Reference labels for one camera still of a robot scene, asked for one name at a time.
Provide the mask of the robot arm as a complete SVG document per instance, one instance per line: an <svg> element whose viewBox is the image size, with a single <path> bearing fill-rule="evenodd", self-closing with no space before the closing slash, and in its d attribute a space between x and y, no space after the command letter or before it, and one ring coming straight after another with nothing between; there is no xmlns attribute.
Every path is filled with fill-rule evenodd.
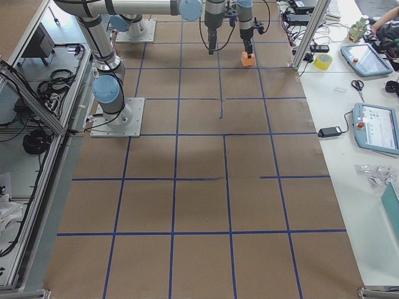
<svg viewBox="0 0 399 299"><path fill-rule="evenodd" d="M121 82L125 66L135 55L144 56L155 47L156 21L144 15L180 16L197 21L208 33L199 33L209 54L218 52L218 29L227 11L224 1L56 1L74 16L92 53L100 75Z"/></svg>
<svg viewBox="0 0 399 299"><path fill-rule="evenodd" d="M253 48L251 39L256 20L252 17L252 1L180 1L180 16L187 21L200 21L204 16L204 24L208 28L208 41L203 42L208 53L213 55L223 48L217 48L217 30L224 19L229 19L232 29L239 24L240 37L244 44L241 62L244 66L253 64Z"/></svg>

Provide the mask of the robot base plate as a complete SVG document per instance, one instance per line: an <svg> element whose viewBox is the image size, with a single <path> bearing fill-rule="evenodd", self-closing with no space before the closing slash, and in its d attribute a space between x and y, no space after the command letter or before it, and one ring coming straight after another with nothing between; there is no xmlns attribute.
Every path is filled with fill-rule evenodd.
<svg viewBox="0 0 399 299"><path fill-rule="evenodd" d="M97 105L96 113L102 116L94 119L94 129L90 130L93 138L139 138L142 128L144 98L126 98L125 108L118 117L104 114L100 105Z"/></svg>
<svg viewBox="0 0 399 299"><path fill-rule="evenodd" d="M119 44L142 44L152 43L155 38L156 20L142 19L132 23L126 32L118 32L116 43Z"/></svg>

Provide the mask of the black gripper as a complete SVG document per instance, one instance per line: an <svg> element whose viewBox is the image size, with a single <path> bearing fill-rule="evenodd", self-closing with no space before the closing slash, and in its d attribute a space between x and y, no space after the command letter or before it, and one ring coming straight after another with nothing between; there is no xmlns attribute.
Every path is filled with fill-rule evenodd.
<svg viewBox="0 0 399 299"><path fill-rule="evenodd" d="M253 47L252 47L252 28L250 29L240 29L240 38L243 41L246 57L250 59L252 57Z"/></svg>
<svg viewBox="0 0 399 299"><path fill-rule="evenodd" d="M216 52L217 29L222 26L223 14L205 14L204 23L208 27L208 54Z"/></svg>

